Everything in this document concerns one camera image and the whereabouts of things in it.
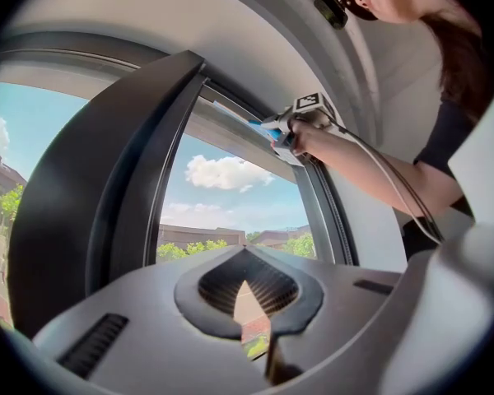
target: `sky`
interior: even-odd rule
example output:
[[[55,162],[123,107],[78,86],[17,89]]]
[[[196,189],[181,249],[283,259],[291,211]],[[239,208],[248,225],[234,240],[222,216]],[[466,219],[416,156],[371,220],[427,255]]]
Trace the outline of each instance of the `sky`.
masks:
[[[2,162],[29,180],[48,145],[87,102],[59,92],[0,83]],[[299,227],[307,224],[307,218],[294,183],[184,134],[170,173],[161,223],[249,233]]]

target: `glass pane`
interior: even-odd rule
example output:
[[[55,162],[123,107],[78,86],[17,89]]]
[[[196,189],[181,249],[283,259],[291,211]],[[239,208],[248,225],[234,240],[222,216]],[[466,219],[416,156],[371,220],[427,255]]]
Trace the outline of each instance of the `glass pane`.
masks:
[[[7,246],[22,191],[57,133],[88,101],[60,92],[0,83],[0,320],[12,325]]]
[[[298,186],[184,134],[163,202],[157,261],[246,243],[315,257]]]

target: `window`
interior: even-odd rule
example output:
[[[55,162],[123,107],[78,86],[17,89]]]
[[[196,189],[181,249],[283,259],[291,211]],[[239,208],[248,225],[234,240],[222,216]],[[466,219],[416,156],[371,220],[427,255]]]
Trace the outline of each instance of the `window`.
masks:
[[[157,244],[158,263],[233,244],[315,256],[292,168],[263,131],[201,99],[175,155]],[[268,349],[271,323],[246,282],[234,319],[245,354],[257,359]]]
[[[30,86],[0,83],[0,319],[12,325],[6,247],[22,190],[40,157],[87,100]]]

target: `ventilation slot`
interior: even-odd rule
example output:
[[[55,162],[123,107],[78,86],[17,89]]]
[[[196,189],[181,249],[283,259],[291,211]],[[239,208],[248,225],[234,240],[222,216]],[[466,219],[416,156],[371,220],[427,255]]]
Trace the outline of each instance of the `ventilation slot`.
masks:
[[[58,361],[62,367],[86,379],[119,337],[128,319],[106,314]]]
[[[387,286],[386,284],[380,284],[379,282],[368,280],[358,280],[353,282],[353,285],[381,295],[390,295],[391,292],[394,290],[392,286]]]
[[[198,292],[212,307],[233,316],[244,281],[268,317],[298,296],[298,285],[292,278],[246,250],[202,276]]]

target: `brown hair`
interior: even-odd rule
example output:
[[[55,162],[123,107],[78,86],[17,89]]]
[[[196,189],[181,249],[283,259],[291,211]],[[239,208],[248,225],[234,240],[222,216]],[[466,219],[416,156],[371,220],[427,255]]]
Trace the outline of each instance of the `brown hair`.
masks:
[[[440,47],[442,97],[454,101],[477,122],[494,97],[494,60],[473,32],[437,15],[424,16],[421,21]]]

